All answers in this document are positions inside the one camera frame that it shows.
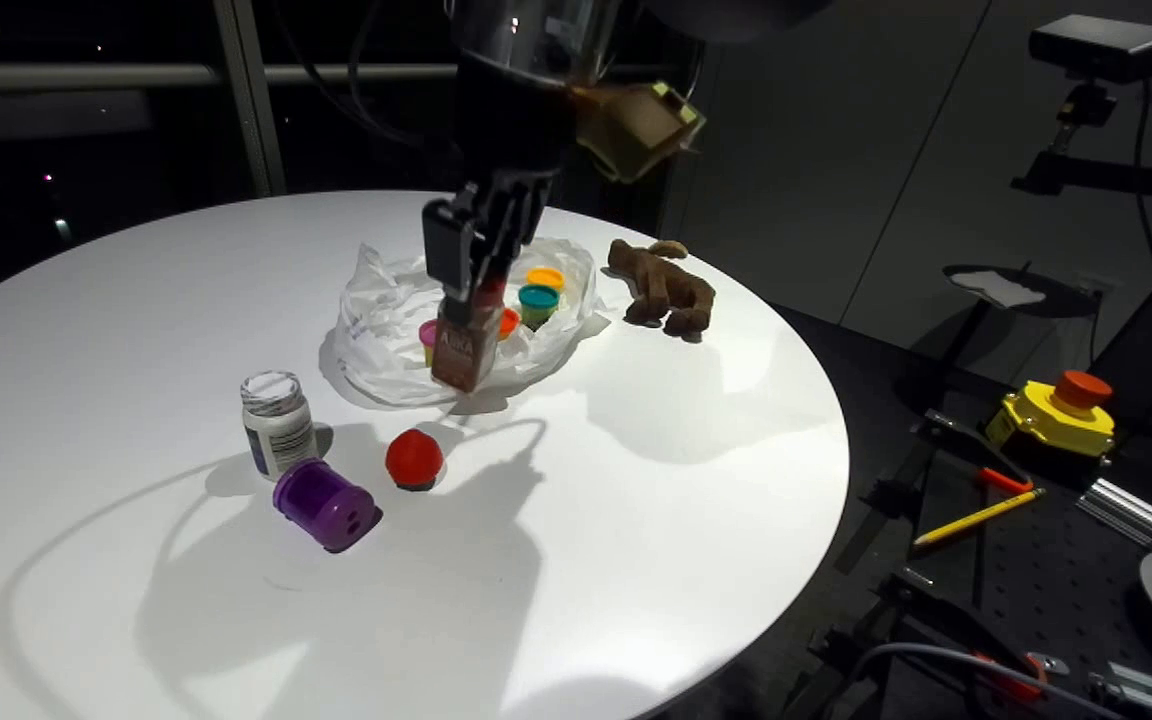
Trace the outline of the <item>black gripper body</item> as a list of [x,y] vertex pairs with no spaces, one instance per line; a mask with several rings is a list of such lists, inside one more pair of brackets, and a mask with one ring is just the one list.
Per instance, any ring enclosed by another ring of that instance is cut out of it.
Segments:
[[458,204],[467,214],[471,255],[518,255],[536,236],[549,195],[553,174],[491,174],[467,181]]

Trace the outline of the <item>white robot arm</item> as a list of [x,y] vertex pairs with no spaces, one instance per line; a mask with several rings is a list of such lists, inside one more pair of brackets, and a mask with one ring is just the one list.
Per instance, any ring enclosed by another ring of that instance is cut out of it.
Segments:
[[426,204],[429,275],[453,319],[491,306],[491,284],[536,236],[576,143],[576,93],[597,84],[618,31],[648,13],[699,43],[745,43],[807,20],[830,0],[453,0],[458,148],[465,184]]

